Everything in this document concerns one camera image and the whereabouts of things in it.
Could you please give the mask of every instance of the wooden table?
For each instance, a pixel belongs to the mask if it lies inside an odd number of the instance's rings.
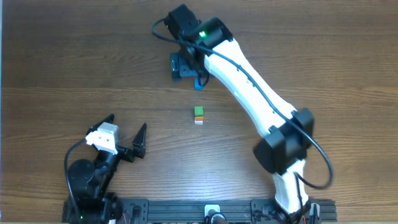
[[[255,159],[260,137],[213,78],[205,91],[174,83],[177,45],[151,24],[185,2],[218,16],[253,67],[296,108],[315,115],[315,139],[336,171],[341,221],[397,220],[398,2],[311,0],[4,0],[1,213],[3,221],[59,222],[68,197],[67,149],[110,113],[128,146],[146,122],[147,155],[123,162],[110,190],[150,200],[273,197]],[[159,30],[169,34],[162,26]],[[203,105],[205,123],[194,125]],[[71,156],[93,159],[85,146]],[[305,176],[326,181],[311,148]]]

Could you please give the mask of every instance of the tabletop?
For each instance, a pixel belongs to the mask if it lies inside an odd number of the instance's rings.
[[[179,46],[150,26],[181,3],[203,21],[219,17],[265,81],[314,114],[336,178],[309,196],[336,200],[340,221],[397,220],[397,1],[4,0],[2,221],[59,222],[65,153],[110,113],[123,146],[148,125],[145,158],[123,162],[109,186],[120,197],[274,196],[252,153],[261,137],[227,88],[171,79]],[[82,146],[70,161],[95,155]],[[321,184],[327,173],[311,147],[305,177]]]

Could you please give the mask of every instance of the green indicator light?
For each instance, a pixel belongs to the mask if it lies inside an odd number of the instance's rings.
[[[205,31],[201,31],[201,32],[199,32],[199,35],[200,35],[200,37],[206,37],[206,33],[205,33]]]

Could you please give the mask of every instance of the stacked blocks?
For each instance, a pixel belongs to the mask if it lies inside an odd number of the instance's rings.
[[[204,120],[205,120],[205,117],[204,117],[203,107],[196,106],[195,107],[195,124],[203,124]]]

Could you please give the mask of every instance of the wood grain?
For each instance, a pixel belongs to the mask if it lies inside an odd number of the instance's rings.
[[[148,124],[147,155],[123,163],[110,190],[150,200],[269,198],[271,176],[252,148],[249,116],[215,78],[206,91],[170,78],[169,53],[150,25],[183,1],[5,0],[2,221],[59,222],[67,149],[110,113],[128,146]],[[268,84],[316,117],[315,138],[336,179],[315,198],[340,221],[394,221],[398,209],[398,2],[184,1],[218,16]],[[160,27],[164,34],[167,31]],[[193,124],[193,107],[205,124]],[[70,158],[95,157],[85,146]],[[305,176],[326,180],[317,151]]]

